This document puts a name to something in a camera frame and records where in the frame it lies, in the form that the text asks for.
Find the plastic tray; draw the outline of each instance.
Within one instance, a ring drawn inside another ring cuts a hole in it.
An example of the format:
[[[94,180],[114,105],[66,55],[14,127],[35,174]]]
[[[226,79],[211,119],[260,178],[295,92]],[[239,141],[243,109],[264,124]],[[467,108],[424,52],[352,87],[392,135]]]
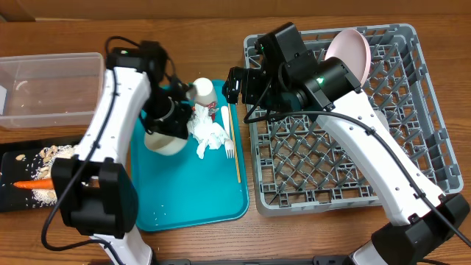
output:
[[[419,169],[446,194],[460,192],[463,179],[436,100],[415,29],[408,24],[360,26],[370,45],[372,64],[364,90],[389,131]],[[300,32],[308,49],[323,60],[332,39],[343,29]],[[244,41],[246,68],[260,68],[254,43]],[[253,116],[262,116],[256,110]],[[306,116],[250,125],[256,202],[264,216],[318,213],[379,205],[375,191],[335,139]],[[294,152],[293,148],[301,147]],[[295,165],[307,156],[307,167]],[[279,174],[290,171],[289,178]],[[275,195],[277,198],[270,204]]]
[[[221,94],[221,80],[213,81],[218,107],[227,105]],[[249,207],[247,176],[237,111],[231,105],[235,144],[241,182],[236,162],[227,159],[224,146],[206,149],[205,158],[196,154],[198,142],[190,136],[176,155],[163,156],[144,146],[144,129],[138,121],[131,141],[132,182],[139,196],[137,226],[145,231],[175,229],[242,217]],[[222,125],[221,113],[216,122]]]
[[[0,58],[0,127],[89,125],[103,71],[96,52]]]

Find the orange carrot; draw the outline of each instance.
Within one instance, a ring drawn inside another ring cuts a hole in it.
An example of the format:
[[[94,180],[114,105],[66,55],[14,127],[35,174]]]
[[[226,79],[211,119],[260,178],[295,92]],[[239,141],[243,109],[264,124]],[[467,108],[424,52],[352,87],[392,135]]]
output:
[[[27,188],[27,189],[34,189],[34,188],[42,188],[42,189],[54,189],[54,185],[52,184],[52,178],[46,178],[43,180],[29,180],[29,181],[18,181],[13,183],[16,188]]]

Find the gray dish rack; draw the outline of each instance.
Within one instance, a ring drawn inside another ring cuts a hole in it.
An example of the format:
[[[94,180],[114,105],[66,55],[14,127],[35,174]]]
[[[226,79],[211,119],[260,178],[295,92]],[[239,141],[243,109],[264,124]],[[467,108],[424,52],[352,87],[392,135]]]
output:
[[[460,192],[463,178],[415,29],[408,24],[352,29],[365,36],[372,53],[363,87],[370,104],[386,117],[391,135],[430,181],[446,194]],[[342,30],[308,30],[300,34],[321,61],[332,39]],[[261,56],[254,49],[260,36],[245,38],[246,68],[261,67]],[[265,113],[257,109],[252,117]],[[251,124],[250,136],[255,197],[262,215],[380,205],[375,191],[336,140],[307,116]]]

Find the black wire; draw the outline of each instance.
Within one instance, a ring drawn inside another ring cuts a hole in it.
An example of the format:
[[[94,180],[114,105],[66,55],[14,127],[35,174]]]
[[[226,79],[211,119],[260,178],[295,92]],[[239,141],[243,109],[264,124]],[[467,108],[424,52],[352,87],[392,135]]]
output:
[[[125,37],[122,37],[122,36],[111,36],[109,37],[106,42],[105,42],[105,51],[106,51],[106,55],[109,55],[110,53],[110,50],[108,49],[108,47],[110,46],[110,42],[112,40],[123,40],[123,41],[126,41],[127,43],[130,43],[136,47],[139,47],[140,45],[138,43],[136,43],[135,41],[133,40],[130,40],[128,38],[125,38]]]
[[[270,77],[270,79],[268,80],[267,84],[266,84],[266,87],[265,87],[265,90],[262,92],[260,98],[258,98],[258,101],[255,103],[255,105],[252,106],[252,108],[249,110],[249,112],[245,115],[244,117],[244,123],[248,124],[248,123],[252,123],[253,119],[248,119],[250,117],[250,115],[252,115],[252,113],[255,111],[255,109],[258,107],[258,105],[260,104],[260,102],[262,101],[262,99],[265,97],[266,95],[266,92],[268,92],[269,88],[270,88],[270,85],[272,85],[272,78]]]
[[[417,195],[423,200],[423,202],[431,209],[431,211],[450,229],[452,230],[468,247],[471,247],[471,241],[462,233],[460,232],[456,227],[454,227],[450,221],[446,217],[443,216],[442,213],[438,211],[438,209],[433,206],[433,204],[428,200],[428,198],[425,196],[425,194],[422,192],[422,190],[419,188],[419,186],[415,183],[414,179],[412,176],[409,174],[407,169],[404,167],[404,165],[401,163],[399,158],[396,156],[394,151],[391,149],[391,147],[378,135],[376,134],[376,131],[373,128],[368,127],[368,125],[364,124],[363,122],[354,119],[352,117],[346,116],[344,114],[340,113],[333,113],[333,112],[327,112],[327,111],[314,111],[314,110],[301,110],[301,111],[294,111],[294,112],[287,112],[287,113],[276,113],[273,115],[269,116],[263,116],[263,117],[258,117],[258,118],[253,118],[250,120],[250,122],[257,122],[257,121],[263,121],[264,119],[273,119],[273,118],[280,118],[280,117],[286,117],[286,116],[293,116],[293,115],[324,115],[324,116],[332,116],[340,119],[344,119],[347,121],[350,121],[353,124],[358,125],[359,127],[363,128],[367,133],[372,135],[373,137],[376,138],[380,142],[380,144],[383,146],[383,148],[391,155],[392,159],[394,162],[399,166],[401,172],[404,174],[406,177],[407,181],[411,184],[411,187],[415,190]]]
[[[449,265],[449,264],[447,264],[447,263],[445,263],[445,262],[429,260],[429,259],[427,259],[427,258],[423,258],[423,259],[420,260],[419,262],[427,263],[427,264],[435,264],[435,265]]]
[[[112,41],[112,40],[124,40],[124,41],[127,41],[133,45],[136,45],[136,46],[139,46],[137,43],[135,43],[134,41],[132,40],[129,40],[129,39],[126,39],[124,37],[120,37],[120,36],[113,36],[113,37],[110,37],[107,39],[106,43],[105,43],[105,50],[107,52],[107,55],[109,54],[109,50],[108,50],[108,45],[109,43]],[[116,96],[117,96],[117,92],[118,92],[118,82],[117,82],[117,79],[116,79],[116,72],[115,70],[113,69],[113,97],[111,98],[111,103],[110,103],[110,107],[108,108],[108,111],[107,111],[107,114],[105,116],[105,119],[103,121],[103,124],[102,126],[100,127],[100,131],[98,132],[98,135],[96,136],[96,139],[95,141],[93,142],[92,144],[92,147],[91,147],[91,150],[90,152],[88,153],[87,157],[85,158],[85,160],[83,161],[82,165],[79,167],[79,169],[77,169],[77,172],[75,173],[75,175],[71,178],[71,180],[69,181],[69,183],[67,184],[67,186],[65,187],[64,189],[64,192],[62,193],[62,195],[57,199],[57,202],[56,202],[56,205],[54,206],[54,208],[52,209],[51,213],[48,215],[46,221],[44,222],[44,226],[43,226],[43,229],[41,231],[41,243],[43,244],[43,246],[48,249],[48,250],[52,250],[52,251],[63,251],[63,250],[70,250],[70,249],[73,249],[73,248],[76,248],[76,247],[81,247],[81,246],[85,246],[87,244],[95,244],[95,243],[98,243],[98,244],[103,244],[104,248],[105,249],[109,249],[109,251],[111,252],[111,255],[115,258],[116,262],[119,264],[119,265],[124,265],[124,263],[122,262],[122,260],[119,258],[118,256],[118,253],[115,251],[115,249],[113,248],[113,246],[111,245],[110,242],[104,240],[104,239],[89,239],[89,240],[85,240],[85,241],[81,241],[81,242],[77,242],[77,243],[74,243],[74,244],[69,244],[69,245],[66,245],[66,246],[61,246],[61,247],[56,247],[56,246],[52,246],[48,243],[47,241],[47,230],[49,229],[49,225],[51,224],[52,222],[52,219],[54,218],[55,214],[57,213],[57,211],[60,209],[60,206],[62,205],[65,197],[67,196],[67,194],[69,193],[69,191],[72,189],[72,186],[78,181],[78,179],[81,177],[82,175],[82,172],[84,171],[85,167],[88,165],[88,163],[90,162],[95,150],[97,148],[99,148],[99,142],[100,142],[100,139],[102,138],[102,135],[105,131],[105,128],[107,126],[107,123],[108,121],[110,120],[110,117],[111,117],[111,113],[113,111],[113,107],[114,107],[114,104],[115,104],[115,101],[116,101]]]

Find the white fork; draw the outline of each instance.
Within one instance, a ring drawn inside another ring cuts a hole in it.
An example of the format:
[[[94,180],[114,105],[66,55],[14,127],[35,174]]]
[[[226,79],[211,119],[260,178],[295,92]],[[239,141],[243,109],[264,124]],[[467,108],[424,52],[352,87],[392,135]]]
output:
[[[234,142],[230,140],[230,124],[229,124],[229,109],[227,106],[221,107],[222,123],[224,124],[224,130],[229,138],[224,142],[226,148],[227,158],[234,158]]]

